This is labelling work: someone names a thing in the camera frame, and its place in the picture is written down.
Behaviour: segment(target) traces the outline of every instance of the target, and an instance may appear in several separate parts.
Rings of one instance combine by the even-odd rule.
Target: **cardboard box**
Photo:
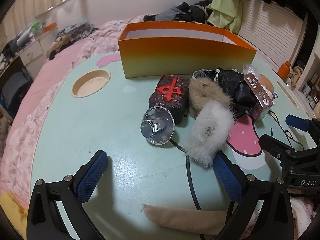
[[[256,50],[230,31],[186,22],[140,22],[118,39],[126,78],[192,74],[199,69],[242,71]]]
[[[244,80],[257,98],[256,105],[249,113],[253,120],[262,119],[273,106],[273,102],[252,73],[244,75]]]

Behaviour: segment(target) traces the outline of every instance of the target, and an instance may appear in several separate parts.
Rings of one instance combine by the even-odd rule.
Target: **plastic bag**
[[[210,72],[211,72],[210,69],[200,69],[200,70],[194,71],[192,75],[192,79],[197,79],[200,77],[208,77]]]
[[[245,75],[245,74],[248,74],[248,73],[252,73],[256,79],[258,79],[258,81],[260,82],[260,72],[259,70],[254,67],[253,65],[251,64],[243,64],[243,70],[242,70],[242,73]]]
[[[223,92],[231,97],[236,117],[254,108],[256,99],[244,80],[244,74],[218,68],[211,71],[208,77],[217,82]]]

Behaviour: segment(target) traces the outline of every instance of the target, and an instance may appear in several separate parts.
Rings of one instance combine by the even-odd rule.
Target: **mint green table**
[[[100,61],[98,65],[111,73],[109,83],[85,98],[71,95],[71,87],[79,77],[99,68],[97,62],[100,59],[117,54],[89,58],[74,68],[65,79],[41,130],[31,185],[33,187],[37,179],[44,179],[47,183],[60,181],[65,175],[74,174],[97,150],[104,150],[109,156],[107,170],[91,199],[83,207],[106,239],[199,239],[197,234],[160,227],[148,221],[142,211],[143,204],[195,209],[184,153],[170,142],[160,147],[152,145],[140,133],[148,99],[160,77],[125,79],[121,61],[106,66],[101,66]],[[293,107],[276,84],[281,80],[265,63],[255,59],[253,65],[271,80],[279,96],[272,108],[279,124],[268,114],[262,122],[254,124],[256,134],[270,135],[272,129],[273,137],[288,144],[283,130],[289,130],[305,149],[315,147],[307,133],[290,129],[284,122],[288,114],[307,118],[302,107]],[[193,118],[188,116],[176,126],[173,139],[182,147],[193,123]],[[302,149],[300,145],[291,143],[296,150]],[[223,151],[246,174],[271,181],[281,176],[279,161],[264,152],[256,157],[248,157],[228,145]],[[213,170],[203,169],[191,162],[190,171],[201,208],[226,210],[229,199]],[[62,204],[59,204],[59,209],[71,236],[78,239]]]

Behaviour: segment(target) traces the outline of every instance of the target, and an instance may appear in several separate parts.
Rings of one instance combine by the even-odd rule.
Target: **red chinese character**
[[[163,96],[165,99],[167,99],[168,102],[173,100],[173,98],[171,97],[172,94],[176,94],[176,95],[180,95],[180,96],[183,95],[181,93],[180,88],[175,87],[176,83],[177,83],[177,77],[174,77],[170,86],[166,85],[166,86],[157,88],[157,90],[160,93],[165,93],[165,95],[161,95],[161,96]]]

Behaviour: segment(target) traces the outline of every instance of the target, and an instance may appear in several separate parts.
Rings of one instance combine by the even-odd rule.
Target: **black plastic bag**
[[[236,117],[241,116],[244,111],[254,108],[256,98],[245,82],[244,74],[217,68],[211,71],[208,77],[217,82],[223,92],[231,97]]]

